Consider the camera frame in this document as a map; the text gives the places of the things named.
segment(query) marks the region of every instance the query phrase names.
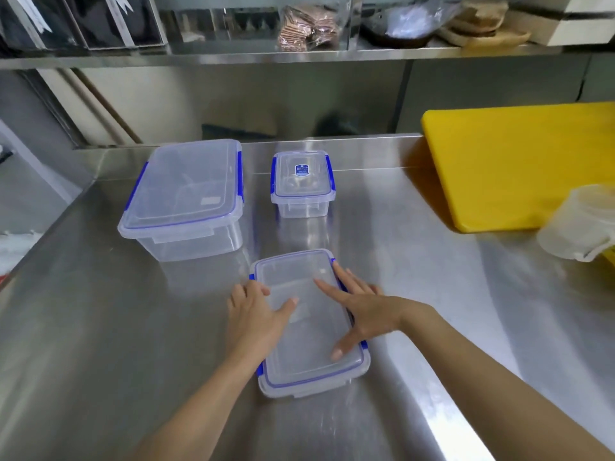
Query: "kitchen counter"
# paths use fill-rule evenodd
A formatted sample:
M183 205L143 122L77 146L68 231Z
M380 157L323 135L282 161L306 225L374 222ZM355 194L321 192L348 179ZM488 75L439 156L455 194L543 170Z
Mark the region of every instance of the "kitchen counter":
M274 152L327 150L327 217L278 219ZM227 296L259 258L326 247L461 333L615 450L615 267L551 257L532 232L448 227L420 136L244 144L244 246L158 263L117 224L151 148L87 150L98 180L0 286L0 460L114 460L224 352ZM268 400L253 379L215 460L481 460L487 449L401 333L349 385Z

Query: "clear plastic lid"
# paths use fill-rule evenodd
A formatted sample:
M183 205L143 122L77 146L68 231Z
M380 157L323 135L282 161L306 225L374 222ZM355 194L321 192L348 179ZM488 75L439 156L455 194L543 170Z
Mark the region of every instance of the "clear plastic lid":
M279 309L290 297L299 303L277 347L265 359L259 377L268 396L310 394L340 386L369 366L366 343L337 362L334 344L352 327L345 308L323 294L313 279L339 287L326 249L280 255L252 265L254 279L271 288L267 297ZM331 379L329 385L323 381Z
M125 237L142 237L137 233L151 229L232 222L241 217L242 197L239 142L221 139L159 147L136 181L119 229Z
M335 199L335 180L323 150L293 150L275 154L271 168L271 199Z

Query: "hand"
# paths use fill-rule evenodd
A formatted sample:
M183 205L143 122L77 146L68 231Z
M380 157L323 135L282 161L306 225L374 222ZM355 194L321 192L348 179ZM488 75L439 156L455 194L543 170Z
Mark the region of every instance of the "hand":
M265 296L267 286L250 280L246 286L235 285L226 304L229 322L226 331L226 358L246 365L253 372L280 341L298 298L293 297L272 310Z
M354 316L354 327L333 348L333 361L340 359L363 340L399 330L404 311L413 304L422 304L402 297L385 296L379 286L368 285L349 269L344 271L337 262L333 263L333 270L348 293L321 279L315 279L314 283Z

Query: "plastic food container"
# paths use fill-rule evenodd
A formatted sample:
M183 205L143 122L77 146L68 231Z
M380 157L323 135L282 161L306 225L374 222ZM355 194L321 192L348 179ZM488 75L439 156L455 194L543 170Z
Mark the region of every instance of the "plastic food container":
M549 254L593 261L615 245L615 187L593 184L573 189L536 237Z
M325 216L335 200L335 180L323 150L275 154L271 163L271 201L283 218Z
M299 303L271 354L257 370L258 385L270 398L313 395L341 387L370 367L370 352L362 342L337 362L334 344L352 327L348 311L323 294L313 279L340 287L326 249L278 255L253 263L250 278L271 288L272 309L290 297Z
M243 243L241 145L231 139L157 148L118 230L160 262L219 255Z

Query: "yellow cutting board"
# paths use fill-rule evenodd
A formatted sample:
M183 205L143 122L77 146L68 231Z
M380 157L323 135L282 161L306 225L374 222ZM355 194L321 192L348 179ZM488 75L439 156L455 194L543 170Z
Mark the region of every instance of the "yellow cutting board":
M574 187L615 184L615 102L430 110L422 127L462 232L538 228Z

